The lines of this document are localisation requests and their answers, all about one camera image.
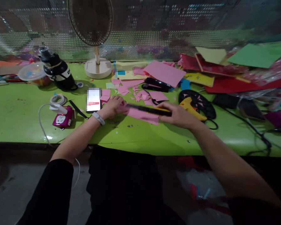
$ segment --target fan grille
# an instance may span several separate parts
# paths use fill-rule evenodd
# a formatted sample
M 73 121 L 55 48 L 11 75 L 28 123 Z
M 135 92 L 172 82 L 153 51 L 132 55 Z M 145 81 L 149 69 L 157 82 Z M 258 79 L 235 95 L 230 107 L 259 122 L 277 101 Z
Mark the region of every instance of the fan grille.
M 113 19 L 110 0 L 69 0 L 68 10 L 73 29 L 85 44 L 99 46 L 107 40 Z

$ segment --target white watch strap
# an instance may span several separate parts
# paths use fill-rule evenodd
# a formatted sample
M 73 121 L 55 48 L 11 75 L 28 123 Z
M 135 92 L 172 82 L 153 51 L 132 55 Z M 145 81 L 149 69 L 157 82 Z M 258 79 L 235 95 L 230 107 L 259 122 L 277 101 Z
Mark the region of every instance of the white watch strap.
M 102 117 L 98 113 L 93 112 L 93 116 L 101 123 L 102 126 L 105 125 L 104 119 L 102 119 Z

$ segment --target metal mesh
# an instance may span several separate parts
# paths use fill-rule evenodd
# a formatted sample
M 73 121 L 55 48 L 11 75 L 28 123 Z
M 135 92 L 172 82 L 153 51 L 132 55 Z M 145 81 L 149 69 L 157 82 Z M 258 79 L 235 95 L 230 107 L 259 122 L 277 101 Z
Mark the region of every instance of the metal mesh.
M 112 5 L 113 28 L 99 48 L 101 57 L 112 61 L 177 60 L 179 52 L 196 53 L 195 46 L 229 50 L 281 40 L 281 0 L 112 0 Z M 94 57 L 73 31 L 65 0 L 0 0 L 0 59 L 37 58 L 42 45 L 65 61 Z

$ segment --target black water bottle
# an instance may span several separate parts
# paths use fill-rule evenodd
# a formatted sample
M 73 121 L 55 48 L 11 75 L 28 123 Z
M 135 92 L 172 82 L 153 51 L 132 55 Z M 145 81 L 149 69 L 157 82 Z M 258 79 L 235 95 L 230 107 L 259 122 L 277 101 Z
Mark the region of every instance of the black water bottle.
M 59 89 L 63 91 L 74 91 L 78 88 L 68 65 L 65 61 L 61 60 L 56 53 L 48 47 L 43 46 L 39 48 L 38 56 L 45 64 L 45 73 L 51 80 L 53 80 Z

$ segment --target fan base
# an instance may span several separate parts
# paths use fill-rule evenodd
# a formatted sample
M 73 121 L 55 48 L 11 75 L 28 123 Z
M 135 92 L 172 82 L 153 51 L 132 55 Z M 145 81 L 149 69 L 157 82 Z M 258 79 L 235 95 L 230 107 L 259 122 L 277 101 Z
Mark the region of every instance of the fan base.
M 111 63 L 107 59 L 100 58 L 100 65 L 96 64 L 96 59 L 91 59 L 84 64 L 87 76 L 93 79 L 102 79 L 111 73 Z

